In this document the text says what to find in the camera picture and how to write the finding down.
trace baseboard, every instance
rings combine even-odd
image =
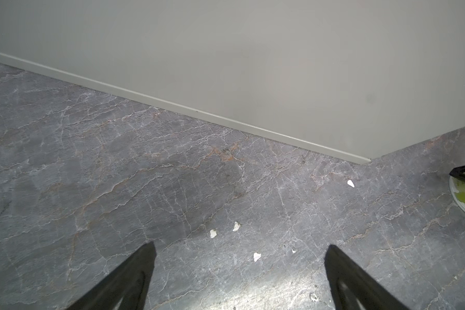
[[[179,103],[170,102],[167,100],[163,100],[160,98],[152,97],[149,95],[145,95],[142,93],[138,93],[129,89],[117,87],[111,84],[95,81],[90,78],[86,78],[83,76],[79,76],[70,72],[62,71],[59,69],[55,69],[46,65],[41,65],[38,63],[34,63],[29,60],[20,59],[15,56],[7,55],[4,53],[0,53],[0,63],[5,65],[11,65],[13,67],[17,67],[20,69],[24,69],[27,71],[39,73],[42,75],[46,75],[52,78],[56,78],[59,80],[67,81],[69,83],[85,86],[88,88],[92,88],[95,90],[103,91],[105,93],[109,93],[115,96],[120,96],[123,98],[128,98],[130,100],[138,101],[144,104],[148,104],[154,107],[166,109],[169,111],[173,111],[176,113],[184,114],[187,116],[191,116],[200,120],[213,122],[225,127],[230,127],[233,129],[245,131],[247,133],[256,134],[268,139],[276,140],[279,142],[283,142],[286,144],[298,146],[310,151],[326,154],[329,156],[334,156],[336,158],[340,158],[343,160],[351,161],[357,164],[365,164],[370,162],[369,158],[365,158],[359,155],[355,155],[352,153],[344,152],[341,150],[337,150],[331,147],[319,145],[316,143],[308,142],[305,140],[297,139],[282,133],[276,133],[274,131],[260,128],[254,125],[246,124],[241,121],[231,120],[220,115],[215,115],[212,113],[208,113],[205,111],[197,110],[195,108],[186,107]]]

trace white paint chip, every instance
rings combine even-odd
[[[310,293],[309,296],[311,301],[320,301],[320,298],[315,293]]]
[[[240,227],[240,226],[241,226],[241,224],[240,224],[240,223],[238,223],[238,222],[234,222],[234,228],[233,228],[233,230],[232,230],[232,231],[234,231],[234,232],[237,232],[237,230],[239,229],[239,227]]]
[[[258,261],[260,257],[262,257],[260,253],[257,253],[257,252],[253,253],[253,261]]]

